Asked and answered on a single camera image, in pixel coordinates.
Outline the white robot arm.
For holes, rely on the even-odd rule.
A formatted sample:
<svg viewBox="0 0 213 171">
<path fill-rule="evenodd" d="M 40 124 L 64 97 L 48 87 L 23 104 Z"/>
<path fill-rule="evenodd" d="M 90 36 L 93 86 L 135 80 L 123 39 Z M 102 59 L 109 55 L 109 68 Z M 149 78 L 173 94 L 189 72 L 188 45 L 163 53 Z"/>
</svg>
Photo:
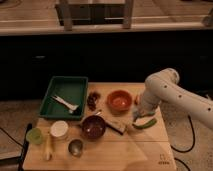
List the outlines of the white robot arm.
<svg viewBox="0 0 213 171">
<path fill-rule="evenodd" d="M 149 75 L 145 79 L 145 89 L 139 96 L 140 113 L 155 111 L 161 101 L 166 101 L 213 130 L 213 101 L 179 87 L 179 80 L 178 72 L 172 68 Z"/>
</svg>

